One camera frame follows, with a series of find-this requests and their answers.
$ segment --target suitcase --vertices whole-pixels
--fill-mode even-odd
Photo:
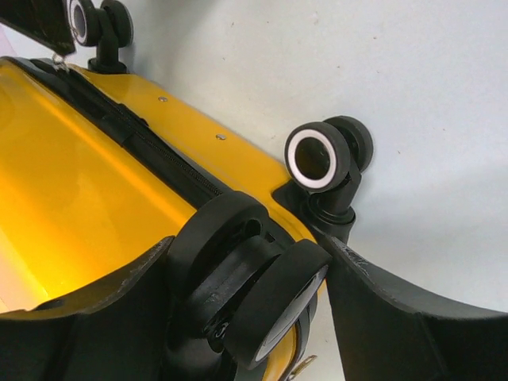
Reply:
[[[508,374],[506,314],[346,246],[365,126],[300,126],[280,163],[128,73],[120,2],[64,3],[0,11],[62,56],[97,46],[88,69],[0,60],[1,380],[285,380],[323,292],[348,381]]]

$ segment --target white background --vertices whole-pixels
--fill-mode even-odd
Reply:
[[[363,121],[375,158],[350,245],[419,286],[508,311],[505,0],[125,3],[133,71],[273,156],[302,123]],[[18,55],[50,55],[4,30]],[[318,358],[300,381],[344,379],[325,302],[306,354]]]

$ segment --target black zipper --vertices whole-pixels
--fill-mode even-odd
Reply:
[[[57,70],[44,60],[10,61],[78,110],[196,209],[230,191],[157,136],[146,120],[106,96],[77,71]]]

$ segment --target black wheel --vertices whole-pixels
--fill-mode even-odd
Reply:
[[[313,242],[293,244],[260,276],[225,331],[236,362],[255,368],[283,339],[325,279],[331,256]]]
[[[125,48],[133,42],[133,20],[127,8],[117,0],[104,0],[101,8],[108,13],[111,25],[118,38],[118,47]]]
[[[345,138],[323,122],[295,129],[287,138],[284,156],[294,181],[310,192],[325,192],[339,185],[351,164]]]
[[[360,172],[365,171],[374,154],[374,143],[367,127],[355,118],[345,116],[331,117],[326,119],[325,123],[329,123],[344,135]]]
[[[101,38],[97,11],[91,0],[71,0],[69,23],[76,42],[82,46],[96,46]]]
[[[171,292],[184,300],[239,243],[264,237],[268,221],[266,208],[245,193],[222,194],[206,203],[169,248]]]

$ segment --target zipper pull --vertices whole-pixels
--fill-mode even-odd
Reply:
[[[302,373],[314,360],[316,360],[317,356],[312,355],[304,359],[290,374],[287,381],[291,381],[295,379],[300,373]]]

